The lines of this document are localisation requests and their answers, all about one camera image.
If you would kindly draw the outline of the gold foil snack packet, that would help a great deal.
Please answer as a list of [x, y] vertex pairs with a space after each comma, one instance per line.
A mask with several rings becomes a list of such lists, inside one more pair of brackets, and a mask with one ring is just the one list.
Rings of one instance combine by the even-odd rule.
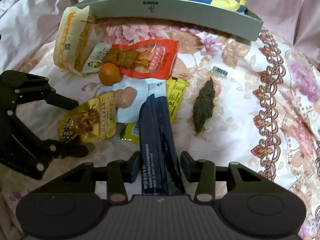
[[93, 98], [65, 113], [57, 122], [59, 138], [70, 142], [93, 143], [110, 138], [116, 133], [116, 103], [113, 93]]

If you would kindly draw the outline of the navy blue stick packet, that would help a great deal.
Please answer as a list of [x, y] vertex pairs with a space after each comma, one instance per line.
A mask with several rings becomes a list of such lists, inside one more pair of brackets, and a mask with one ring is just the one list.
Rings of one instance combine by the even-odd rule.
[[148, 96], [138, 119], [142, 193], [185, 194], [174, 143], [164, 80], [146, 79]]

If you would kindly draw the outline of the small white snack packet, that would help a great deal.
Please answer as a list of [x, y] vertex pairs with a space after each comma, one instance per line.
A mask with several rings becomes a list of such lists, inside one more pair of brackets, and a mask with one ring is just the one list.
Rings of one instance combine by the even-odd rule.
[[111, 45], [106, 43], [97, 43], [90, 53], [82, 69], [82, 74], [97, 73], [103, 64], [103, 59], [111, 49]]

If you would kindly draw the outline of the small orange mandarin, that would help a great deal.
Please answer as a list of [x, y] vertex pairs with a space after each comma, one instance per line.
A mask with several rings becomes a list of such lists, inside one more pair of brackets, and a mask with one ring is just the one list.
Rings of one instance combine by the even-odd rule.
[[112, 86], [121, 81], [121, 72], [113, 63], [105, 63], [100, 67], [99, 80], [105, 86]]

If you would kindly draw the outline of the orange cream bread package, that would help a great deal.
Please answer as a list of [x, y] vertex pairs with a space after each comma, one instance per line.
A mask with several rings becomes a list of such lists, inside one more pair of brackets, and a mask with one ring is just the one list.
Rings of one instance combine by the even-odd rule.
[[83, 76], [94, 22], [89, 6], [83, 9], [67, 7], [64, 10], [53, 53], [53, 61], [58, 68]]

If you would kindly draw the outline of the clear packet dark dried fish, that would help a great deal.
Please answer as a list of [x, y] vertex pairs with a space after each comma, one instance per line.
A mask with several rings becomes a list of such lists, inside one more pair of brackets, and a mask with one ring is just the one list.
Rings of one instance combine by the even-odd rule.
[[198, 155], [239, 152], [246, 141], [246, 109], [236, 83], [211, 73], [207, 67], [186, 68], [181, 76], [190, 87], [174, 124], [178, 151]]

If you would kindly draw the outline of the sausages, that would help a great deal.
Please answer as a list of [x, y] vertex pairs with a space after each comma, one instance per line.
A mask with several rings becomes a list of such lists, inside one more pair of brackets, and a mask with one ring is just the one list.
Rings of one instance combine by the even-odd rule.
[[143, 79], [126, 79], [107, 87], [101, 86], [96, 95], [112, 92], [116, 102], [116, 121], [118, 123], [134, 123], [139, 118], [142, 104], [148, 97], [148, 84]]

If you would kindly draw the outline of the yellow biscuit packet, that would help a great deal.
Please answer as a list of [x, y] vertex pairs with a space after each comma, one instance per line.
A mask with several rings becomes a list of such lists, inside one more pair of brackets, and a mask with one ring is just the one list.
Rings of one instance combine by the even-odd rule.
[[[177, 111], [182, 102], [186, 88], [189, 82], [176, 77], [169, 77], [166, 82], [167, 102], [169, 109], [170, 122], [175, 120]], [[119, 138], [121, 140], [130, 141], [139, 144], [139, 127], [137, 123], [130, 123], [121, 131]]]

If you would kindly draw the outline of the red tofu snack packet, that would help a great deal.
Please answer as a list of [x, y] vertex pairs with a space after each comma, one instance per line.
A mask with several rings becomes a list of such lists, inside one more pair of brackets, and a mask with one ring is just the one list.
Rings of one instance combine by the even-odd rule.
[[113, 44], [103, 63], [115, 64], [119, 71], [137, 79], [166, 80], [171, 73], [178, 41], [149, 39], [131, 45]]

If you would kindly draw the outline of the white pink duvet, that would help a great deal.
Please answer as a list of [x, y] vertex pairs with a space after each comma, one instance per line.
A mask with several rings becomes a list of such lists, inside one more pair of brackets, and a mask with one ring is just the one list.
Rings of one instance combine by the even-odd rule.
[[1, 72], [17, 70], [58, 29], [74, 0], [1, 0]]

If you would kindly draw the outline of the floral bed sheet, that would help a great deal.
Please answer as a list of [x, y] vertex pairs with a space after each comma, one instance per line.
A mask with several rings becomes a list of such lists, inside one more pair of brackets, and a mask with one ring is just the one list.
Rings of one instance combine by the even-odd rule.
[[[319, 239], [319, 71], [303, 53], [262, 29], [255, 42], [201, 27], [169, 21], [101, 20], [96, 27], [110, 44], [132, 44], [149, 38], [179, 41], [174, 77], [190, 83], [172, 124], [177, 153], [219, 166], [238, 161], [289, 189], [306, 205], [302, 239]], [[97, 75], [78, 77], [62, 72], [52, 54], [56, 31], [17, 70], [49, 78], [58, 93], [83, 103], [98, 92]], [[212, 118], [195, 136], [192, 109], [200, 88], [210, 79], [216, 91]], [[45, 102], [19, 106], [21, 120], [41, 139], [57, 139], [63, 109]], [[54, 160], [41, 181], [1, 164], [1, 239], [20, 239], [15, 217], [18, 201], [30, 191], [90, 161], [105, 166], [127, 159], [139, 146], [114, 137], [97, 142], [82, 159]]]

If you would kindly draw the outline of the grey cardboard box tray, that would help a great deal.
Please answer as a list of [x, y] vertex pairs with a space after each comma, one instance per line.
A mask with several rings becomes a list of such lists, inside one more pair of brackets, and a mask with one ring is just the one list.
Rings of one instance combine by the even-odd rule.
[[249, 9], [244, 14], [185, 0], [85, 0], [95, 18], [156, 18], [216, 29], [249, 41], [258, 38], [263, 20]]

